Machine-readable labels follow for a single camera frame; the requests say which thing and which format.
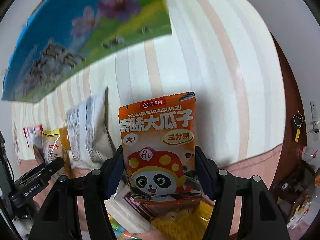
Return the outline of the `red white spicy strip packet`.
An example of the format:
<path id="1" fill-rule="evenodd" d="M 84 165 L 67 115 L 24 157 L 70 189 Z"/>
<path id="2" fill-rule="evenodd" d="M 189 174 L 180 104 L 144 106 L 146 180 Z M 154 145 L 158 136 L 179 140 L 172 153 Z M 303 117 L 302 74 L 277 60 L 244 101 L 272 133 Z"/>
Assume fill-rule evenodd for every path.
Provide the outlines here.
<path id="1" fill-rule="evenodd" d="M 26 139 L 28 147 L 35 146 L 36 148 L 42 147 L 42 125 L 36 125 L 33 127 L 24 127 L 23 134 Z"/>

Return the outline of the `orange sunflower seed packet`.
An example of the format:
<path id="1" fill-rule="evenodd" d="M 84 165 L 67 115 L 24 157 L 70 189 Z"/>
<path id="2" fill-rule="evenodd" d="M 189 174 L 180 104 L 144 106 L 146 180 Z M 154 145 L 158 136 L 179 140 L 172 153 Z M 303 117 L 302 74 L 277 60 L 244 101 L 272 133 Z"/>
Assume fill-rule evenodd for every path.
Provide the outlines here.
<path id="1" fill-rule="evenodd" d="M 120 107 L 127 182 L 137 202 L 159 204 L 201 197 L 195 171 L 195 93 Z"/>

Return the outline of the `orange round pastry packet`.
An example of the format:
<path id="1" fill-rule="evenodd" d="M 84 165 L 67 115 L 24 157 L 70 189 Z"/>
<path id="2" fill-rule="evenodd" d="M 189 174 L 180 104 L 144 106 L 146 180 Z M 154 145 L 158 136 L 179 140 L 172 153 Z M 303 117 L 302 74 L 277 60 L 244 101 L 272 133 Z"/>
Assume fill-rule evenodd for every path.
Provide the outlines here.
<path id="1" fill-rule="evenodd" d="M 60 141 L 65 150 L 71 150 L 67 127 L 60 128 Z"/>

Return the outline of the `beige red snack packet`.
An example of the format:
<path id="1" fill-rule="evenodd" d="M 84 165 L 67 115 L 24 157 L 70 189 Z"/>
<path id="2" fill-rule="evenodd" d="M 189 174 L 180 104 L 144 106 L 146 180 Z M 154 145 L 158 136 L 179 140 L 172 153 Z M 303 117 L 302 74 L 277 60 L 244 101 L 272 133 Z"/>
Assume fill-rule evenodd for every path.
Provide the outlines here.
<path id="1" fill-rule="evenodd" d="M 59 176 L 67 174 L 65 171 L 65 151 L 60 141 L 60 135 L 59 128 L 56 128 L 53 131 L 42 131 L 42 148 L 45 163 L 49 164 L 57 158 L 62 158 L 65 162 L 63 167 L 53 175 L 55 180 Z"/>

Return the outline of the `grey white snack packet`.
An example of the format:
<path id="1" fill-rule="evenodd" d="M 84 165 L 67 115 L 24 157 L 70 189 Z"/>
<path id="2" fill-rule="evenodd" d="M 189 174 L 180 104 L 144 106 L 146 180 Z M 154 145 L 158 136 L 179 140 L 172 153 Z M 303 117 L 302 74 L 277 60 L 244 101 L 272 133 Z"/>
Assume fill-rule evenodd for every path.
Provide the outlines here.
<path id="1" fill-rule="evenodd" d="M 100 168 L 114 155 L 114 145 L 107 130 L 107 95 L 105 88 L 67 111 L 72 168 Z"/>

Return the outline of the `colourful candy packet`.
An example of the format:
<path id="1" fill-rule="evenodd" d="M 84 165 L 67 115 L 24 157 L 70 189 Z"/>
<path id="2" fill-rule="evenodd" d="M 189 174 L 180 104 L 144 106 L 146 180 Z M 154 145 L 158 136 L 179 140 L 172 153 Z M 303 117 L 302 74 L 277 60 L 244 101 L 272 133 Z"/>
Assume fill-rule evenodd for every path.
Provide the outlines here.
<path id="1" fill-rule="evenodd" d="M 137 239 L 133 234 L 129 233 L 123 226 L 121 226 L 110 214 L 108 214 L 108 218 L 118 240 Z"/>

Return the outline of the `yellow snack packet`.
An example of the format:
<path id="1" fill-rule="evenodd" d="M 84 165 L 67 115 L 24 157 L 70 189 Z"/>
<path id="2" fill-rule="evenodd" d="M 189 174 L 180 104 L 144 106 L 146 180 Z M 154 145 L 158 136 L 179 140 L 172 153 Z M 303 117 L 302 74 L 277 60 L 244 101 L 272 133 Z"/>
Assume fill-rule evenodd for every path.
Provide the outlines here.
<path id="1" fill-rule="evenodd" d="M 213 206 L 200 201 L 196 207 L 170 211 L 151 224 L 170 239 L 202 239 L 213 212 Z"/>

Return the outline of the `white brown snack packet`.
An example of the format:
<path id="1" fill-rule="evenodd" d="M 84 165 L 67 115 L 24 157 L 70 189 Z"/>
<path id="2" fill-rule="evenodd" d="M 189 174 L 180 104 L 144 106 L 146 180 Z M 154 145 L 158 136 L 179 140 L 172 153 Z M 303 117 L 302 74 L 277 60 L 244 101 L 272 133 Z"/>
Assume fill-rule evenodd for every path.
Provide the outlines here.
<path id="1" fill-rule="evenodd" d="M 156 228 L 150 223 L 152 211 L 135 202 L 129 187 L 121 180 L 115 194 L 104 201 L 108 214 L 129 233 L 147 233 Z"/>

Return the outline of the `blue milk cardboard box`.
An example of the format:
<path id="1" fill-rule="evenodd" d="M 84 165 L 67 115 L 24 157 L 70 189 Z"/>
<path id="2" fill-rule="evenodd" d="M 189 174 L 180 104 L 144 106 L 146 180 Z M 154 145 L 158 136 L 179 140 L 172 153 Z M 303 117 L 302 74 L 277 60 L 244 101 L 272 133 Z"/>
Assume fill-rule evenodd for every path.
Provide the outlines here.
<path id="1" fill-rule="evenodd" d="M 2 99 L 37 103 L 93 62 L 170 33 L 166 0 L 44 0 L 17 40 Z"/>

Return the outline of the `striped cream bed blanket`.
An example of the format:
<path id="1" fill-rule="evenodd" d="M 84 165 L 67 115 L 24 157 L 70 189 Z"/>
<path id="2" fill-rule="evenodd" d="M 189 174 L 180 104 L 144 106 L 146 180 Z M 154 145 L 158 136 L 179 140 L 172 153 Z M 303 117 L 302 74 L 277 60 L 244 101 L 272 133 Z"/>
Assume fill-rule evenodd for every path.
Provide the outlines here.
<path id="1" fill-rule="evenodd" d="M 274 176 L 285 130 L 278 54 L 247 0 L 166 0 L 171 33 L 93 62 L 37 103 L 12 102 L 15 156 L 36 164 L 24 127 L 66 127 L 67 111 L 108 89 L 107 130 L 121 145 L 120 107 L 195 93 L 195 144 L 235 176 Z"/>

